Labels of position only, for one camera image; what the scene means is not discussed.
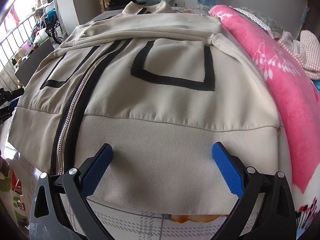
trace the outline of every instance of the metal bolt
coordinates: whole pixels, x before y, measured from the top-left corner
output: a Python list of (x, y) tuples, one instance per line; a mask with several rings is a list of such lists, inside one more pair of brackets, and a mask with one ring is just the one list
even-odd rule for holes
[(70, 174), (70, 175), (76, 174), (77, 171), (78, 171), (78, 170), (77, 170), (76, 168), (71, 168), (71, 169), (69, 170), (69, 174)]
[(251, 173), (251, 174), (254, 174), (256, 172), (255, 168), (253, 167), (248, 167), (247, 168), (247, 172)]
[(41, 178), (41, 179), (44, 179), (46, 176), (47, 176), (47, 173), (46, 173), (46, 172), (43, 172), (43, 173), (40, 174), (40, 178)]
[(278, 171), (278, 176), (280, 177), (280, 178), (284, 178), (284, 173), (282, 172), (282, 171)]

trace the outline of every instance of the zipper teeth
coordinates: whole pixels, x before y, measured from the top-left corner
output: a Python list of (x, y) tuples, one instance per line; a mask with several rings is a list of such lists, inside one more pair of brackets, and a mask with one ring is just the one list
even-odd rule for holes
[(61, 153), (62, 153), (62, 146), (65, 142), (65, 135), (66, 135), (66, 131), (69, 127), (69, 124), (70, 124), (70, 120), (71, 120), (71, 117), (72, 117), (72, 114), (73, 114), (73, 110), (74, 110), (74, 107), (76, 105), (76, 102), (83, 90), (83, 87), (84, 85), (86, 84), (86, 81), (87, 79), (89, 78), (89, 76), (91, 75), (92, 71), (97, 67), (98, 64), (100, 64), (100, 62), (102, 60), (104, 60), (110, 53), (120, 49), (124, 43), (126, 42), (126, 40), (123, 40), (121, 41), (121, 43), (119, 43), (119, 45), (111, 52), (107, 53), (106, 55), (103, 55), (102, 57), (100, 57), (92, 66), (91, 68), (88, 70), (88, 72), (85, 74), (84, 78), (82, 79), (77, 91), (76, 91), (76, 94), (75, 96), (73, 97), (72, 101), (71, 101), (71, 105), (70, 105), (70, 108), (69, 108), (69, 111), (68, 111), (68, 115), (67, 115), (67, 118), (65, 119), (65, 122), (63, 124), (63, 128), (62, 128), (62, 131), (60, 133), (60, 136), (59, 136), (59, 141), (58, 141), (58, 147), (57, 147), (57, 156), (58, 156), (58, 166), (59, 166), (59, 175), (61, 175), (63, 173), (63, 166), (62, 166), (62, 157), (61, 157)]

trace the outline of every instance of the blue gripper pad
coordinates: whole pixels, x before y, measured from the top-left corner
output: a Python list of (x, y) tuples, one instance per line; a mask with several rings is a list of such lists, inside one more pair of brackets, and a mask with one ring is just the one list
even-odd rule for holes
[(113, 151), (109, 144), (105, 144), (106, 147), (102, 147), (95, 160), (82, 177), (82, 189), (81, 196), (86, 199), (96, 190), (103, 174), (107, 170), (109, 164), (112, 161)]
[(232, 163), (229, 153), (220, 142), (216, 142), (212, 146), (212, 157), (231, 193), (241, 198), (244, 192), (243, 178), (236, 166)]

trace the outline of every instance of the lace trim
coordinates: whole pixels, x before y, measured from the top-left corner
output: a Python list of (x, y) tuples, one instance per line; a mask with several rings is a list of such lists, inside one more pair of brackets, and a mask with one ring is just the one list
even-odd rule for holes
[(275, 38), (281, 38), (281, 35), (279, 36), (279, 33), (277, 32), (273, 32), (268, 25), (266, 25), (264, 22), (262, 22), (259, 18), (255, 17), (253, 14), (245, 11), (245, 10), (242, 10), (240, 8), (233, 8), (231, 7), (232, 9), (246, 15), (247, 17), (249, 17), (251, 20), (253, 20), (256, 24), (258, 24), (262, 29), (266, 30), (268, 32), (268, 34), (271, 36), (272, 39), (275, 39)]

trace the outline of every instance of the orange object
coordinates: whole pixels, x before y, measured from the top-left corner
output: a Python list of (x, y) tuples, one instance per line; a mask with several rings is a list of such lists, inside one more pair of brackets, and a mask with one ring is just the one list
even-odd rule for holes
[(188, 220), (193, 222), (208, 223), (216, 220), (221, 216), (225, 216), (225, 215), (171, 215), (171, 218), (174, 222), (179, 222), (183, 224)]

